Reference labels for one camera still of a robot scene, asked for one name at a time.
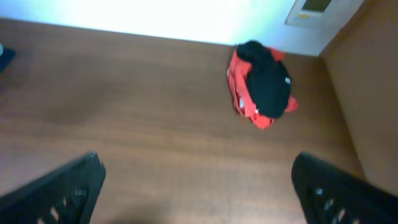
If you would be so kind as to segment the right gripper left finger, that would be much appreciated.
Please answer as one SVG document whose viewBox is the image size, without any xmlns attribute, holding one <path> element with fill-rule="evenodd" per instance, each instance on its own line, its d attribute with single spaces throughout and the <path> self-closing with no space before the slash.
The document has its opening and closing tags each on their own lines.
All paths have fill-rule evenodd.
<svg viewBox="0 0 398 224">
<path fill-rule="evenodd" d="M 1 197 L 1 223 L 89 223 L 106 177 L 89 152 Z"/>
</svg>

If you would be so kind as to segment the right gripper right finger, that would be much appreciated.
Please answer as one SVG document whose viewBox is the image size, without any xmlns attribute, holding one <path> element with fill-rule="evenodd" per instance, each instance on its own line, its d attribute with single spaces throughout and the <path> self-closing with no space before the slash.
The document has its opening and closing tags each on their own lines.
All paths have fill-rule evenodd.
<svg viewBox="0 0 398 224">
<path fill-rule="evenodd" d="M 397 224 L 397 197 L 306 152 L 294 160 L 292 183 L 306 222 Z"/>
</svg>

